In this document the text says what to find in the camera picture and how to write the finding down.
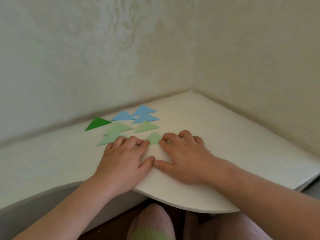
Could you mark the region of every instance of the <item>green paper triangle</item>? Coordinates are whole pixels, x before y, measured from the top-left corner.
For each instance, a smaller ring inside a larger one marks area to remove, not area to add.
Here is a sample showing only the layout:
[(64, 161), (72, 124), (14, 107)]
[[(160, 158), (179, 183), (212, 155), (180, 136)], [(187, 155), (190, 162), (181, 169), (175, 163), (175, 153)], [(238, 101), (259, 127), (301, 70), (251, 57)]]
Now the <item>green paper triangle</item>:
[(116, 140), (119, 136), (125, 137), (125, 136), (122, 135), (121, 133), (113, 133), (113, 134), (107, 135), (107, 136), (104, 137), (103, 140), (97, 145), (97, 147), (98, 147), (98, 146), (102, 146), (102, 145), (109, 144), (109, 143), (111, 143), (111, 142), (115, 142), (115, 140)]
[(139, 132), (143, 132), (143, 131), (150, 131), (150, 130), (154, 130), (154, 129), (158, 129), (158, 128), (159, 128), (158, 126), (151, 124), (150, 122), (144, 120), (134, 133), (139, 133)]
[(89, 130), (92, 130), (92, 129), (95, 129), (95, 128), (98, 128), (98, 127), (101, 127), (101, 126), (104, 126), (107, 124), (111, 124), (111, 123), (112, 123), (111, 121), (104, 120), (100, 117), (95, 117), (93, 119), (93, 121), (90, 123), (90, 125), (88, 126), (88, 128), (86, 128), (85, 131), (89, 131)]
[(160, 136), (157, 132), (153, 132), (150, 136), (145, 138), (144, 140), (149, 140), (150, 145), (156, 145), (159, 144), (159, 141), (162, 139), (162, 136)]
[(114, 133), (120, 133), (133, 129), (132, 127), (122, 124), (120, 122), (113, 122), (112, 127), (104, 134), (104, 136)]

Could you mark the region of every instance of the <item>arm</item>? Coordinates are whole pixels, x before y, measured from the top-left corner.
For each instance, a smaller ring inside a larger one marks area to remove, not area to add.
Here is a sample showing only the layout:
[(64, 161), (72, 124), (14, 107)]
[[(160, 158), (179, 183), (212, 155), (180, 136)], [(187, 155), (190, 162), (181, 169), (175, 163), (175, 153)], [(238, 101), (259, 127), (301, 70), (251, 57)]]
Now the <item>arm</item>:
[(184, 183), (212, 186), (272, 239), (319, 238), (320, 201), (215, 157), (203, 140), (189, 131), (179, 135), (166, 133), (159, 144), (170, 155), (173, 165), (155, 161), (156, 168)]
[(14, 240), (77, 239), (111, 199), (136, 187), (149, 173), (154, 157), (139, 166), (148, 145), (137, 137), (109, 143), (95, 174)]

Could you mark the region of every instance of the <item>forearm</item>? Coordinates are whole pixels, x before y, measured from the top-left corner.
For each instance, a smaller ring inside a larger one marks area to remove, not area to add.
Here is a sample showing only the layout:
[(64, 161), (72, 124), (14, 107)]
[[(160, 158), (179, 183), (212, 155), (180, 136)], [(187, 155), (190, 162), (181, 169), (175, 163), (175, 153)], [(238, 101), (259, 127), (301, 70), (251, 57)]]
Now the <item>forearm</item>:
[(320, 202), (228, 163), (210, 183), (274, 240), (311, 240), (320, 234)]
[(111, 188), (91, 178), (14, 240), (77, 239), (113, 197)]

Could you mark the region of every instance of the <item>dark floor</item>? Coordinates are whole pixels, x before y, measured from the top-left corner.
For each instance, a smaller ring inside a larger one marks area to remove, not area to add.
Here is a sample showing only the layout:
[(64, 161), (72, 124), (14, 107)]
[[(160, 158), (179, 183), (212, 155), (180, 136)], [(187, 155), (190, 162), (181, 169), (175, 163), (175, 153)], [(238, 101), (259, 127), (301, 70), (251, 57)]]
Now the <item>dark floor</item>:
[[(152, 199), (142, 202), (136, 207), (83, 234), (79, 237), (79, 240), (126, 240), (131, 222), (143, 209), (152, 203), (157, 203), (166, 210), (173, 222), (176, 239), (182, 240), (185, 211)], [(206, 219), (209, 218), (209, 215), (200, 214), (199, 217), (201, 218), (201, 221), (206, 221)]]

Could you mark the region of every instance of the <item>paper cutout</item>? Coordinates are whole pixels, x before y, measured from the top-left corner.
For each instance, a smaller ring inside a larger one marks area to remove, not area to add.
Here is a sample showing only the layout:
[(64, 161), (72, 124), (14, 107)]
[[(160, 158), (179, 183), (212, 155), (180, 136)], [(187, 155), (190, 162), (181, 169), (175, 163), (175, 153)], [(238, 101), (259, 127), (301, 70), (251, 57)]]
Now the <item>paper cutout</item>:
[(153, 117), (149, 114), (143, 114), (138, 119), (136, 119), (132, 124), (142, 123), (144, 120), (145, 121), (155, 121), (155, 120), (159, 120), (159, 119), (156, 117)]
[(143, 131), (150, 131), (154, 129), (158, 129), (159, 127), (149, 123), (148, 121), (143, 121), (142, 124), (138, 127), (138, 129), (134, 133), (139, 133)]
[(107, 136), (104, 137), (103, 140), (97, 145), (97, 147), (98, 147), (98, 146), (102, 146), (102, 145), (109, 144), (109, 143), (111, 143), (111, 142), (115, 142), (115, 140), (116, 140), (119, 136), (125, 137), (125, 136), (122, 135), (121, 133), (113, 133), (113, 134), (107, 135)]
[(117, 120), (135, 120), (136, 118), (130, 115), (127, 111), (122, 111), (118, 113), (116, 117), (114, 117), (110, 121), (117, 121)]
[(152, 113), (156, 113), (156, 111), (142, 104), (137, 108), (136, 112), (134, 112), (133, 116), (146, 115), (146, 114), (152, 114)]
[(144, 140), (149, 140), (150, 145), (157, 145), (159, 144), (159, 141), (162, 139), (162, 136), (160, 136), (157, 132), (153, 132), (150, 136), (145, 138)]
[(128, 131), (133, 129), (132, 127), (122, 124), (120, 122), (114, 122), (112, 124), (112, 127), (104, 134), (104, 136), (109, 135), (109, 134), (114, 134), (114, 133), (120, 133), (123, 131)]
[(111, 124), (112, 122), (108, 121), (108, 120), (104, 120), (100, 117), (95, 117), (93, 119), (93, 121), (90, 123), (90, 125), (86, 128), (85, 131), (89, 131), (89, 130), (92, 130), (92, 129), (95, 129), (95, 128), (98, 128), (98, 127), (101, 127), (101, 126), (104, 126), (104, 125), (108, 125), (108, 124)]

